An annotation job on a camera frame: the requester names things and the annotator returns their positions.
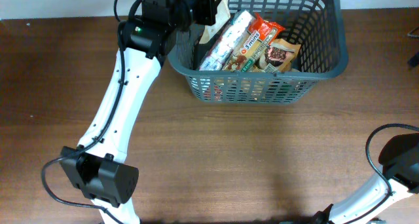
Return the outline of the white tissue multipack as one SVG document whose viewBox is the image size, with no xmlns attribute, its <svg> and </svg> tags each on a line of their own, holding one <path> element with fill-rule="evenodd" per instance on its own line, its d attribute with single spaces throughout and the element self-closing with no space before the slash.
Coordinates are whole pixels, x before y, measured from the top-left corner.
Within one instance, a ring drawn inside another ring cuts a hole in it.
<svg viewBox="0 0 419 224">
<path fill-rule="evenodd" d="M 215 44 L 203 57 L 199 71 L 219 71 L 239 44 L 248 26 L 255 20 L 248 10 L 237 12 Z"/>
</svg>

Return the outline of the orange spaghetti packet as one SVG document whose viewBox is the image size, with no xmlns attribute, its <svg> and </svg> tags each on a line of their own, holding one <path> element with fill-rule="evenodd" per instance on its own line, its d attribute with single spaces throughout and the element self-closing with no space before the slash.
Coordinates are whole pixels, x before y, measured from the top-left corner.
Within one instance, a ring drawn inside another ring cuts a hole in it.
<svg viewBox="0 0 419 224">
<path fill-rule="evenodd" d="M 239 43 L 225 65 L 223 71 L 249 71 L 264 51 L 285 28 L 276 22 L 263 19 L 255 13 L 255 20 L 249 25 L 242 35 Z"/>
</svg>

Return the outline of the orange snack bag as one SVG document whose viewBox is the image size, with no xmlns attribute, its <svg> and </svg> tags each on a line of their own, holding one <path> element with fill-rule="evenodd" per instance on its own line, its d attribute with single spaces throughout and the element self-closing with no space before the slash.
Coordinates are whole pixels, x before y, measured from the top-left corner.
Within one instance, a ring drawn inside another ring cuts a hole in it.
<svg viewBox="0 0 419 224">
<path fill-rule="evenodd" d="M 291 71 L 292 63 L 297 58 L 300 49 L 300 44 L 291 44 L 285 39 L 275 39 L 265 48 L 249 72 L 285 73 Z"/>
</svg>

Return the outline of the brown white snack pouch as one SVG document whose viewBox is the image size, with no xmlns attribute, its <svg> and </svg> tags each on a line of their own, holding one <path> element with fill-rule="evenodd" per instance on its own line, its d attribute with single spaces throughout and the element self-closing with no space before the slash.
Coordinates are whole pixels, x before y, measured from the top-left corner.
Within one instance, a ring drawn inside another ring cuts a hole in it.
<svg viewBox="0 0 419 224">
<path fill-rule="evenodd" d="M 228 22 L 230 19 L 230 11 L 228 8 L 228 0 L 222 0 L 217 7 L 217 14 L 215 15 L 215 24 L 212 26 L 205 26 L 204 32 L 200 38 L 200 44 L 208 43 L 218 31 Z"/>
</svg>

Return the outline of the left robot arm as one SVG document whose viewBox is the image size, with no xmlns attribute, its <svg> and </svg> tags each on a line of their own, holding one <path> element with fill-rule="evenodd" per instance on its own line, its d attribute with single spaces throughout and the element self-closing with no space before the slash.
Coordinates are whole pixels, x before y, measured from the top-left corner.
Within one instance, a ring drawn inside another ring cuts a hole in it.
<svg viewBox="0 0 419 224">
<path fill-rule="evenodd" d="M 158 77 L 178 31 L 223 24 L 228 0 L 136 0 L 118 23 L 115 68 L 98 112 L 76 148 L 58 163 L 104 223 L 139 223 L 132 195 L 139 170 L 125 163 L 146 94 Z"/>
</svg>

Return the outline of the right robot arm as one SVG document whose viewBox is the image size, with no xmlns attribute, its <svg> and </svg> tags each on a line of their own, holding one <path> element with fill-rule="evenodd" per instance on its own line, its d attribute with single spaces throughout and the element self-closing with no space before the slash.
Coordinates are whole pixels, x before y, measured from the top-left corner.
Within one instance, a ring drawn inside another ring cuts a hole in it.
<svg viewBox="0 0 419 224">
<path fill-rule="evenodd" d="M 350 53 L 339 80 L 331 121 L 314 125 L 322 138 L 311 162 L 323 204 L 311 223 L 367 223 L 392 204 L 418 192 L 418 72 L 407 71 L 399 51 Z"/>
</svg>

